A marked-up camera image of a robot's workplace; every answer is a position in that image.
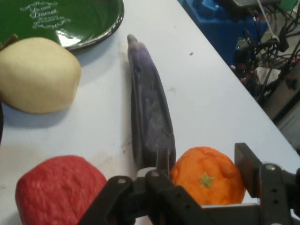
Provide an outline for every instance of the pear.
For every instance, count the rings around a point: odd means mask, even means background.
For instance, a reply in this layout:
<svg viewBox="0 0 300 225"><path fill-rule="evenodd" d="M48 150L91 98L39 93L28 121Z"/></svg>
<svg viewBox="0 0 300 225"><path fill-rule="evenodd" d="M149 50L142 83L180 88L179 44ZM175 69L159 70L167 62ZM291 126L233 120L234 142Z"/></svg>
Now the pear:
<svg viewBox="0 0 300 225"><path fill-rule="evenodd" d="M77 58L42 37L15 42L0 51L0 100L27 113L69 107L81 76Z"/></svg>

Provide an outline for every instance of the table surface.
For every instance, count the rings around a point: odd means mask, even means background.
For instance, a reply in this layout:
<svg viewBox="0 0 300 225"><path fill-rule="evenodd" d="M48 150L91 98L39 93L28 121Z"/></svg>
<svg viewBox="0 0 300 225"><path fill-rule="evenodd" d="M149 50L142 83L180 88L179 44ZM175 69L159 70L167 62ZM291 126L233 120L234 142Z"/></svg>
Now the table surface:
<svg viewBox="0 0 300 225"><path fill-rule="evenodd" d="M129 33L146 44L160 73L177 158L191 147L210 146L233 160L234 144L245 142L262 161L277 163L293 173L300 165L288 141L176 0L125 0L124 4L124 21L116 33L76 55L82 77L69 109L30 115L4 106L0 224L21 224L15 205L16 183L49 157L79 155L106 178L135 177ZM256 200L246 195L244 202Z"/></svg>

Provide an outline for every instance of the eggplant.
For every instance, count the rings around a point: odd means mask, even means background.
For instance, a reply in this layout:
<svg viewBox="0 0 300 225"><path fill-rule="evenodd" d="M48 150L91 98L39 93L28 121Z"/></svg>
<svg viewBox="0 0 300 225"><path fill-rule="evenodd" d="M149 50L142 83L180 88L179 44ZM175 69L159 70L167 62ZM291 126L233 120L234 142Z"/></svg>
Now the eggplant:
<svg viewBox="0 0 300 225"><path fill-rule="evenodd" d="M176 161L171 117L163 85L146 46L128 35L132 74L132 147L138 169L170 171Z"/></svg>

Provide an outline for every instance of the eggplant stem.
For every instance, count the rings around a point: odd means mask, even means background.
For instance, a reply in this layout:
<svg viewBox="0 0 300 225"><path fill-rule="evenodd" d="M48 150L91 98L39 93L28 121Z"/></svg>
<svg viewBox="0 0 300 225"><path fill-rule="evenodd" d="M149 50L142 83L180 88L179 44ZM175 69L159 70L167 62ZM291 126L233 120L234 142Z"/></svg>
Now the eggplant stem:
<svg viewBox="0 0 300 225"><path fill-rule="evenodd" d="M0 45L0 51L16 42L18 39L19 37L16 34L13 34L8 40L6 40L2 45Z"/></svg>
<svg viewBox="0 0 300 225"><path fill-rule="evenodd" d="M128 42L128 44L131 44L133 42L137 42L137 39L132 34L128 34L128 36L127 36L127 42Z"/></svg>

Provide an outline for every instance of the orange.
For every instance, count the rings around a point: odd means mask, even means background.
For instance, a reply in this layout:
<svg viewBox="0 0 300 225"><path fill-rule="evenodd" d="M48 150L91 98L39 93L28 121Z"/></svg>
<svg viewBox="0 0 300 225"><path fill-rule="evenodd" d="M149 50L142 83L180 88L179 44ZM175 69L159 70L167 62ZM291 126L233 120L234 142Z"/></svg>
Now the orange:
<svg viewBox="0 0 300 225"><path fill-rule="evenodd" d="M209 147L186 151L176 162L170 177L200 205L241 203L246 191L238 167L228 156Z"/></svg>

